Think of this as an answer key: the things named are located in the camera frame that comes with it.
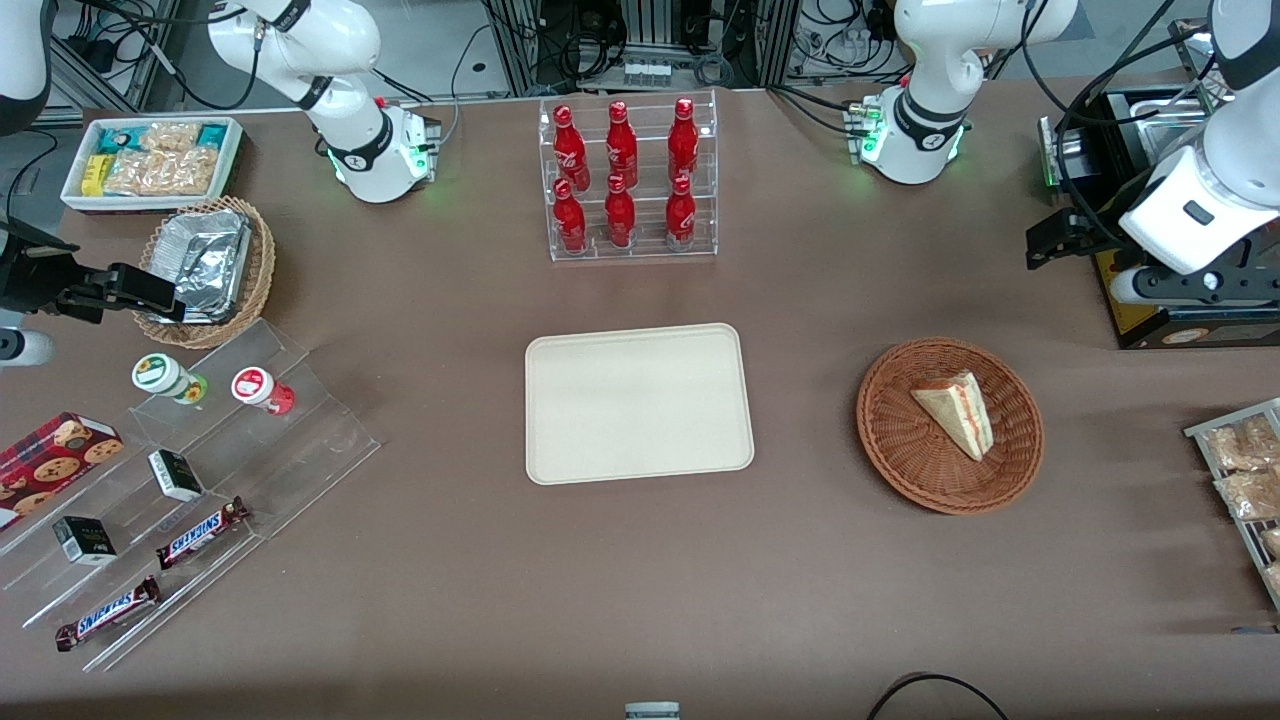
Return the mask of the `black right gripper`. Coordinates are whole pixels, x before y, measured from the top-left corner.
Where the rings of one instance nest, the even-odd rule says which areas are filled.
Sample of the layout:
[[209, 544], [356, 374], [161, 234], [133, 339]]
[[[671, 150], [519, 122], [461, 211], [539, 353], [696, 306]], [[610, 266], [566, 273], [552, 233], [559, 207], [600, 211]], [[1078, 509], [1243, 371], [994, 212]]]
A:
[[[19, 220], [3, 223], [1, 306], [24, 315], [45, 313], [100, 324], [102, 291], [92, 282], [99, 269], [76, 260], [77, 245]], [[186, 305], [177, 288], [152, 273], [125, 263], [106, 269], [106, 290], [129, 300], [132, 309], [157, 323], [186, 323]]]

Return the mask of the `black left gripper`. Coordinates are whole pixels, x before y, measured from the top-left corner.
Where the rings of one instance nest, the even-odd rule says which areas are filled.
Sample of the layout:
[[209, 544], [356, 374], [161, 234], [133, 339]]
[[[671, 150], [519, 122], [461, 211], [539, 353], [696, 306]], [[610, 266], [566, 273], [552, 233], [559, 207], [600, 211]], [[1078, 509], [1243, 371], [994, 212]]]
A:
[[1030, 228], [1027, 240], [1027, 269], [1034, 272], [1062, 258], [1093, 258], [1115, 252], [1112, 264], [1128, 269], [1137, 264], [1137, 243], [1117, 224], [1114, 211], [1093, 213], [1085, 208], [1062, 208]]

